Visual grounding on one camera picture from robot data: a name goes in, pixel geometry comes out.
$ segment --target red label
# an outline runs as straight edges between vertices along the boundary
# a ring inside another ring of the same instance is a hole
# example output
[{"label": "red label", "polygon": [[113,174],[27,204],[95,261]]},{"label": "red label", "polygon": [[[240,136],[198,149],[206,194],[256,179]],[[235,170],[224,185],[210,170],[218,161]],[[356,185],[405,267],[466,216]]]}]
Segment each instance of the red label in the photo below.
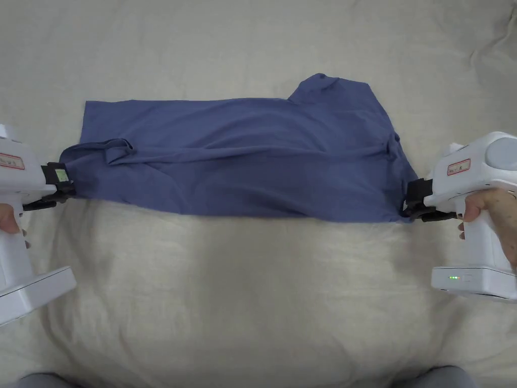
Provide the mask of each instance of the red label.
[{"label": "red label", "polygon": [[25,170],[22,158],[9,154],[0,153],[0,167],[8,169]]},{"label": "red label", "polygon": [[461,162],[453,163],[447,167],[447,175],[455,175],[460,172],[465,172],[470,169],[470,159],[462,160]]}]

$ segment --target black clamp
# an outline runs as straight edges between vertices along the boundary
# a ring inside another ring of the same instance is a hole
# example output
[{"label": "black clamp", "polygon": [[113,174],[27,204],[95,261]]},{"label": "black clamp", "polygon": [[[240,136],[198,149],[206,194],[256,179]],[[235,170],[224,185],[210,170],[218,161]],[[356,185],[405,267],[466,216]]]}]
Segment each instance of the black clamp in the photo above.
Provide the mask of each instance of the black clamp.
[{"label": "black clamp", "polygon": [[75,196],[73,181],[68,177],[68,171],[64,163],[47,163],[41,166],[47,185],[56,186],[56,192],[41,199],[23,205],[23,211],[40,210],[54,207],[57,203],[65,203],[70,197]]},{"label": "black clamp", "polygon": [[400,209],[402,217],[409,218],[411,221],[421,219],[423,222],[444,221],[457,218],[455,212],[444,213],[436,210],[434,206],[424,205],[424,198],[432,195],[433,180],[426,181],[424,178],[407,184],[406,198]]}]

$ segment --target sticker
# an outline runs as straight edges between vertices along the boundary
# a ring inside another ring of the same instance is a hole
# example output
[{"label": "sticker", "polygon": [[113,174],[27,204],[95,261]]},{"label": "sticker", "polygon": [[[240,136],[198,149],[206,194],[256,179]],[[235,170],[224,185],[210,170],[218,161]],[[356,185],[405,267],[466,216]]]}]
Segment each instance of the sticker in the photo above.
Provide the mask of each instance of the sticker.
[{"label": "sticker", "polygon": [[25,170],[22,158],[0,153],[0,166],[16,170]]},{"label": "sticker", "polygon": [[56,170],[56,176],[57,176],[57,179],[60,182],[67,182],[68,181],[68,175],[67,175],[66,171],[63,170],[63,169],[57,169]]},{"label": "sticker", "polygon": [[470,159],[462,160],[447,167],[447,175],[459,174],[470,169]]}]

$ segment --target gripper handle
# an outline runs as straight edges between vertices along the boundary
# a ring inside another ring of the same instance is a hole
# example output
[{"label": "gripper handle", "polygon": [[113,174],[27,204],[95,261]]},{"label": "gripper handle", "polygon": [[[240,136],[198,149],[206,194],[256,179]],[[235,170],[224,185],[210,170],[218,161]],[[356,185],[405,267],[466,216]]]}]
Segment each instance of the gripper handle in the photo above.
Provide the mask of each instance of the gripper handle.
[{"label": "gripper handle", "polygon": [[[0,194],[0,203],[13,207],[14,217],[20,225],[20,214],[23,212],[20,197]],[[0,230],[0,290],[16,286],[33,276],[34,272],[21,228],[16,234]]]},{"label": "gripper handle", "polygon": [[[455,207],[456,213],[465,214],[465,196],[456,200]],[[482,210],[478,218],[473,222],[464,222],[463,226],[465,228],[465,259],[470,266],[483,265],[513,273],[487,210]]]}]

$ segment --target gray pants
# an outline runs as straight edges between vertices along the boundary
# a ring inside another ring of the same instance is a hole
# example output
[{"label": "gray pants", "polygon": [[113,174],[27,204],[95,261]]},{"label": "gray pants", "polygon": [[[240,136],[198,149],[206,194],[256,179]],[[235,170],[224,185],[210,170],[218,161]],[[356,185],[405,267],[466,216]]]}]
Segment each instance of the gray pants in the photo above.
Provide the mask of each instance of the gray pants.
[{"label": "gray pants", "polygon": [[[19,380],[14,388],[79,388],[57,375],[34,374]],[[464,370],[446,366],[432,369],[410,381],[396,383],[393,388],[478,388]]]}]

